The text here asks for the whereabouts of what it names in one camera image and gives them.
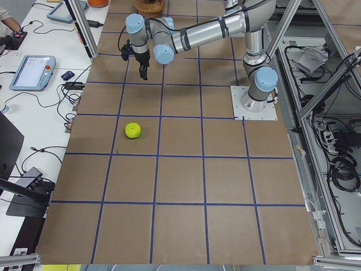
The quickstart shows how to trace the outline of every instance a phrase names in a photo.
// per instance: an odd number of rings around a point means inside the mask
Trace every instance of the white robotic arm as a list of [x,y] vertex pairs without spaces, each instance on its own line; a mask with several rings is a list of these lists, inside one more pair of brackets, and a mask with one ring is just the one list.
[[171,18],[149,19],[140,14],[131,14],[126,19],[130,40],[122,48],[123,59],[134,54],[140,63],[140,76],[146,80],[150,59],[147,40],[153,40],[157,62],[169,64],[175,54],[244,33],[246,52],[243,63],[250,88],[242,101],[246,109],[262,111],[278,81],[277,73],[268,67],[267,53],[263,47],[263,26],[273,14],[275,6],[276,0],[249,0],[244,5],[238,5],[237,0],[224,0],[226,14],[178,30],[173,29]]

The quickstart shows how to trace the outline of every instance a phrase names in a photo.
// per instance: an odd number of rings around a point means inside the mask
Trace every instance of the orange object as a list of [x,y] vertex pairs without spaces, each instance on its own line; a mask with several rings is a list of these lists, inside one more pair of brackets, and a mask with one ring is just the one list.
[[92,7],[105,7],[109,0],[88,0],[88,4]]
[[134,6],[143,17],[157,17],[165,7],[165,0],[133,0]]

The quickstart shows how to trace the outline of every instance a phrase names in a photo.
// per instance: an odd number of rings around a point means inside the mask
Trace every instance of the tablet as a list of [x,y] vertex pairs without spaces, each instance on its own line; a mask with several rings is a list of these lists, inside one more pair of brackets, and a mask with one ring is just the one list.
[[[86,1],[79,1],[81,8],[84,10],[87,7]],[[73,21],[67,5],[61,1],[57,4],[47,15],[48,19],[55,20],[55,21],[62,21],[64,23],[71,23]]]
[[20,63],[9,89],[42,91],[55,68],[52,55],[26,55]]

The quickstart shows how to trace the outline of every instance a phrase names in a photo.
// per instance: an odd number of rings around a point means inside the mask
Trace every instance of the white table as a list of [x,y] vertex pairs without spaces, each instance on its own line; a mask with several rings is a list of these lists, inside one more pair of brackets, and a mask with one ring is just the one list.
[[[47,3],[45,0],[37,0],[36,3]],[[93,8],[88,7],[85,11],[87,19],[104,23],[108,12],[108,7]],[[40,20],[44,23],[44,27],[39,32],[45,32],[50,29],[72,29],[72,24],[52,21],[46,18],[49,9],[40,5],[35,5],[24,19],[22,25],[28,24],[32,20]],[[50,79],[48,86],[44,91],[33,91],[31,93],[39,97],[43,105],[54,104],[59,100],[56,93],[58,85],[63,84],[64,80],[60,77],[67,70],[75,73],[72,78],[74,80],[84,69],[86,69],[91,61],[87,53],[80,43],[79,37],[75,31],[65,32],[56,31],[49,34],[34,34],[33,29],[39,24],[34,22],[25,28],[28,32],[27,37],[21,44],[18,51],[11,51],[7,55],[0,57],[0,72],[16,71],[23,56],[29,55],[53,55],[56,58],[56,68]],[[95,42],[98,43],[102,28],[91,29]],[[86,82],[89,70],[86,71],[78,81]],[[8,88],[14,75],[0,75],[0,99],[6,100],[18,93]],[[8,103],[9,111],[5,116],[13,122],[13,124],[25,135],[25,141],[19,159],[18,166],[21,166],[23,160],[33,153],[30,146],[42,148],[47,146],[67,146],[69,134],[65,133],[64,120],[56,113],[56,106],[50,108],[42,108],[38,105],[36,98],[30,95],[22,94]],[[59,107],[62,115],[72,112],[72,105],[65,99]],[[53,148],[50,151],[59,155],[62,159],[65,153],[63,148]],[[51,154],[37,153],[25,164],[25,169],[32,166],[38,168],[45,178],[54,182],[60,171],[60,163],[56,157]],[[12,172],[13,176],[18,176],[16,169]],[[17,178],[11,178],[10,181],[15,182]],[[11,200],[13,194],[4,191],[0,198]],[[21,225],[24,221],[23,217],[6,216],[9,203],[0,201],[0,233],[1,246],[0,256],[8,256],[17,238]]]

